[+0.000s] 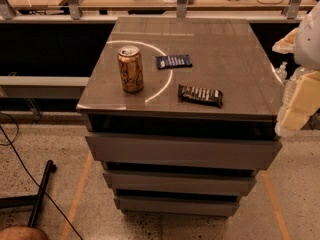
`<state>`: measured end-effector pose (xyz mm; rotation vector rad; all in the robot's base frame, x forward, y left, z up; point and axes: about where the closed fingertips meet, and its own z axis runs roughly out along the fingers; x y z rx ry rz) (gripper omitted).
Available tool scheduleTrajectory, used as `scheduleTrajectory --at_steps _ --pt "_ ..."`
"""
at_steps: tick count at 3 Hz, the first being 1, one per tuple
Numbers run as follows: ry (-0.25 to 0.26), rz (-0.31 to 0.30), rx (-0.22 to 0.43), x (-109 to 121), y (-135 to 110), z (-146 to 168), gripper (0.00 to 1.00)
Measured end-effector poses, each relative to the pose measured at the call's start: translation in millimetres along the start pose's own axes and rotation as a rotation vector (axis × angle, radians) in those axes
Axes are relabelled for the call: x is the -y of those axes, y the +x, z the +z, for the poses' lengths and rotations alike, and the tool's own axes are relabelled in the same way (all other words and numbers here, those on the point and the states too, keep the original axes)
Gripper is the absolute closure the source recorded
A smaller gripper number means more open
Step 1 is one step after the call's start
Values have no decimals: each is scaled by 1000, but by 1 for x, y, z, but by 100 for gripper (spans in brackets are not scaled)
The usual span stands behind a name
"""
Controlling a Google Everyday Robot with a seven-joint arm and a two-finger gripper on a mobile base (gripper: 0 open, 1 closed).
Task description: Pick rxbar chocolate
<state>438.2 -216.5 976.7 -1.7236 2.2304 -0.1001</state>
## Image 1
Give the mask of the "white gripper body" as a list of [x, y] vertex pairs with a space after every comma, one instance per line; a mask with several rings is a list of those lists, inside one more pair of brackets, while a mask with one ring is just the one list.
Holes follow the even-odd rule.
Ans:
[[288, 53], [293, 54], [296, 35], [297, 35], [297, 28], [293, 29], [285, 37], [277, 41], [272, 46], [272, 50], [280, 54], [288, 54]]

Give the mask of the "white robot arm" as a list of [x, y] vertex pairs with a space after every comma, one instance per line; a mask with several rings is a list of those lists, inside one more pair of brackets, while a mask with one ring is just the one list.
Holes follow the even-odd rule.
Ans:
[[278, 136], [288, 137], [301, 130], [320, 109], [320, 2], [272, 50], [292, 53], [298, 65], [285, 85], [275, 126]]

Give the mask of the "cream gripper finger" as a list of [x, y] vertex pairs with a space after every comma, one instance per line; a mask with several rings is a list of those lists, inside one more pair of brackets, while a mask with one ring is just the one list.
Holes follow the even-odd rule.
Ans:
[[296, 71], [285, 86], [275, 132], [280, 137], [294, 135], [319, 109], [320, 72]]

